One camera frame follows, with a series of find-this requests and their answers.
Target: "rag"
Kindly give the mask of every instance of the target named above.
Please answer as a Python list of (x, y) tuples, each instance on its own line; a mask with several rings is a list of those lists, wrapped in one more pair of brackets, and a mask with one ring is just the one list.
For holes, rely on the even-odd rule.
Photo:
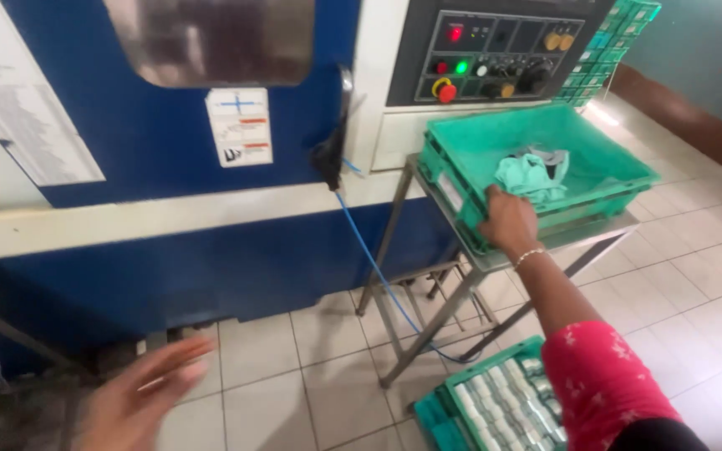
[(562, 185), (569, 168), (569, 152), (530, 149), (504, 158), (497, 165), (495, 178), (507, 193), (528, 198), (532, 204), (564, 199)]

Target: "tan knob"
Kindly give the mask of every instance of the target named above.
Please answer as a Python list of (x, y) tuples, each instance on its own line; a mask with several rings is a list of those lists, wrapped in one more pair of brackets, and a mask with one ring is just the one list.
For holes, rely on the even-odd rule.
[(514, 94), (514, 85), (511, 83), (504, 83), (501, 86), (501, 97), (507, 99)]
[(565, 33), (562, 35), (561, 41), (559, 41), (559, 50), (560, 51), (567, 51), (571, 46), (573, 46), (573, 42), (575, 42), (575, 36), (568, 35)]
[(556, 33), (555, 31), (551, 31), (545, 37), (545, 48), (547, 48), (548, 50), (556, 50), (556, 47), (559, 46), (559, 43), (561, 41), (562, 36), (559, 36), (558, 33)]

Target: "hand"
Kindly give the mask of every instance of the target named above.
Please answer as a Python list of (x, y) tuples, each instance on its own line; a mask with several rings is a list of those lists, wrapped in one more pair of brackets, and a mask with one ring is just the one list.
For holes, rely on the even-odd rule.
[(145, 355), (91, 397), (80, 451), (150, 451), (160, 423), (205, 375), (193, 359), (213, 351), (212, 340), (194, 336)]
[(531, 202), (504, 193), (497, 185), (486, 189), (489, 219), (478, 224), (478, 231), (490, 243), (506, 252), (513, 263), (524, 253), (542, 247), (536, 240), (536, 212)]

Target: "bracelet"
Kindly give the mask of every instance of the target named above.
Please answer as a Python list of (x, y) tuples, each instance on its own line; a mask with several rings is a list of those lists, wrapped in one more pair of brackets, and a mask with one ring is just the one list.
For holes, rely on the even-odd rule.
[(516, 270), (516, 268), (520, 265), (520, 263), (522, 263), (522, 261), (525, 260), (526, 257), (528, 257), (532, 253), (545, 253), (545, 249), (543, 249), (541, 247), (537, 247), (536, 249), (532, 249), (531, 251), (524, 253), (523, 255), (520, 256), (520, 258), (518, 258), (516, 260), (516, 263), (514, 263), (514, 269)]

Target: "red sleeve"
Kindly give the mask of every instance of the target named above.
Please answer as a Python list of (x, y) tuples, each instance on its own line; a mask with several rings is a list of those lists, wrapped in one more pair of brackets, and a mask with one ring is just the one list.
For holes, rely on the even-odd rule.
[(604, 451), (630, 423), (677, 411), (617, 331), (601, 321), (570, 324), (548, 337), (542, 361), (562, 405), (569, 451)]

